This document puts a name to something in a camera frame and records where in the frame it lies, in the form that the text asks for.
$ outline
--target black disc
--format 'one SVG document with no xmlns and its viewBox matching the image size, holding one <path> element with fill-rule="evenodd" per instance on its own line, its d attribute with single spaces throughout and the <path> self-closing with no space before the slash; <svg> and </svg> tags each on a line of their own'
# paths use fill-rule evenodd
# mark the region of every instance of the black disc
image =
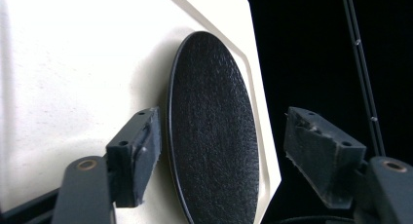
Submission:
<svg viewBox="0 0 413 224">
<path fill-rule="evenodd" d="M 170 74 L 167 124 L 175 187 L 191 223 L 252 223 L 255 125 L 240 70 L 207 32 L 189 35 Z"/>
</svg>

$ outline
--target black background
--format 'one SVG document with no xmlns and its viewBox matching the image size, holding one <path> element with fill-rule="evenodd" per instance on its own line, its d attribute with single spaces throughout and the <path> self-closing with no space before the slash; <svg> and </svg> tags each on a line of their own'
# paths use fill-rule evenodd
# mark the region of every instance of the black background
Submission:
<svg viewBox="0 0 413 224">
<path fill-rule="evenodd" d="M 343 0 L 248 0 L 282 184 L 263 222 L 328 210 L 282 150 L 288 106 L 373 148 Z M 413 0 L 354 0 L 387 156 L 413 165 Z"/>
</svg>

